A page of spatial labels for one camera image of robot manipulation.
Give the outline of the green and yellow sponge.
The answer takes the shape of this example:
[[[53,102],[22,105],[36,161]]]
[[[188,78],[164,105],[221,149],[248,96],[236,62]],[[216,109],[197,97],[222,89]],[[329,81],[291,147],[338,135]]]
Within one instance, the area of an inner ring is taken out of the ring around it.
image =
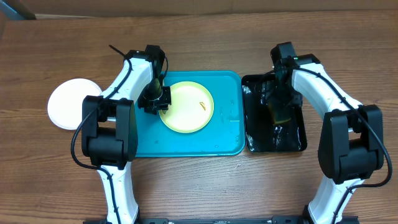
[[[291,120],[288,107],[284,106],[279,100],[270,99],[268,107],[274,124],[280,125]]]

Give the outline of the yellow-green round plate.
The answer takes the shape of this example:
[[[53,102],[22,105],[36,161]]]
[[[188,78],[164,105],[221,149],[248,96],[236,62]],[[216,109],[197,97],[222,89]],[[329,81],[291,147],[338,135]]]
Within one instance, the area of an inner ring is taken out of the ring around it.
[[[194,133],[204,128],[214,112],[211,93],[201,84],[184,81],[170,87],[171,105],[159,111],[162,122],[178,133]]]

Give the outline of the pinkish white round plate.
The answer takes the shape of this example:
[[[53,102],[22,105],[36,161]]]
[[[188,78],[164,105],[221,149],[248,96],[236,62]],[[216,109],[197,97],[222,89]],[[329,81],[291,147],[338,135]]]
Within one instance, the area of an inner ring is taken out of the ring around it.
[[[54,125],[76,130],[82,121],[82,103],[86,96],[99,96],[101,88],[93,81],[76,78],[59,85],[50,95],[47,113]]]

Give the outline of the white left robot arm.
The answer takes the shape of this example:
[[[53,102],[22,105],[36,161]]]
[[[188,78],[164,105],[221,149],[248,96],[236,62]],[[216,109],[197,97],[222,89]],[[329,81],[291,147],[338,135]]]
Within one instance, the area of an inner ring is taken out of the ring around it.
[[[158,45],[123,54],[123,68],[99,96],[86,96],[82,121],[71,141],[78,136],[89,165],[72,158],[101,178],[108,207],[103,223],[139,223],[139,206],[134,198],[131,166],[138,147],[135,109],[157,114],[171,104],[170,87],[164,86],[169,63]]]

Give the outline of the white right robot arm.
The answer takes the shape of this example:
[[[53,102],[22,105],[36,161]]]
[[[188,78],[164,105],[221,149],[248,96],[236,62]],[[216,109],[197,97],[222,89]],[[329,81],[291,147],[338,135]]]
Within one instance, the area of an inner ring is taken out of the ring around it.
[[[364,106],[345,93],[326,73],[314,55],[294,52],[271,55],[273,70],[260,79],[260,103],[269,113],[275,144],[280,132],[297,123],[295,110],[306,98],[323,120],[318,161],[323,172],[314,199],[305,207],[299,223],[357,223],[343,217],[354,191],[391,160],[383,145],[382,112]]]

